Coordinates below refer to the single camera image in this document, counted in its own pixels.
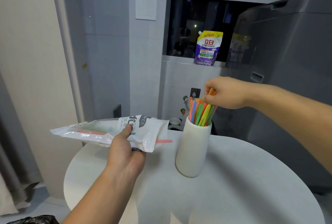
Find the white round table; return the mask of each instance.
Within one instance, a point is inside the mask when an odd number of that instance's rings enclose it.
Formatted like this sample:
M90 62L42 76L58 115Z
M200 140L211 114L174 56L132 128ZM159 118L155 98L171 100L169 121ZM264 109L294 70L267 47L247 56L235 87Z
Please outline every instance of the white round table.
M181 134L169 130L173 143L148 153L120 223L325 223L315 197L291 169L239 139L211 135L202 173L183 176L175 166ZM87 144L71 161L64 179L70 209L105 168L108 150Z

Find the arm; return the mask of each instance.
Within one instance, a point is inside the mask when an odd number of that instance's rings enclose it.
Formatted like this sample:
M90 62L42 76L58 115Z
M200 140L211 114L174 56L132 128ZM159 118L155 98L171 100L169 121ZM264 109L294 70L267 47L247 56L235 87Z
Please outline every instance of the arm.
M69 213L64 224L118 223L127 206L135 181L143 170L146 153L131 151L126 128L112 141L106 168Z
M207 95L213 87L217 94ZM298 140L332 173L332 106L279 87L218 77L205 83L207 103L224 108L252 107Z

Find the forearm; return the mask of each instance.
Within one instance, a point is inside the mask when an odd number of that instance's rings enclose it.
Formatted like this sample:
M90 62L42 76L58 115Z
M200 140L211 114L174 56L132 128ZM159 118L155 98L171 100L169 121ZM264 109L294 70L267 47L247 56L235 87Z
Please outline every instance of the forearm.
M134 184L129 173L106 168L63 223L118 223Z
M332 173L332 106L262 84L249 97L248 106L271 118Z

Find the white wall switch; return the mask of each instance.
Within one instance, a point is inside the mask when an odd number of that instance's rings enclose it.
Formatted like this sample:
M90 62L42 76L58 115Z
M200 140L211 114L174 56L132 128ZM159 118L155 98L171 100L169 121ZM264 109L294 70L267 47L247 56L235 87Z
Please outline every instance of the white wall switch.
M136 0L136 19L155 21L157 0Z

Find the purple detergent bag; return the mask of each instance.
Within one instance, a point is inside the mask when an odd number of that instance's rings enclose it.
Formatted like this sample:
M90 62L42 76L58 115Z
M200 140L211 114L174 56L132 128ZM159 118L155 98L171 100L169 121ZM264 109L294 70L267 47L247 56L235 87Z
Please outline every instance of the purple detergent bag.
M199 32L194 64L213 66L222 43L222 32L205 30Z

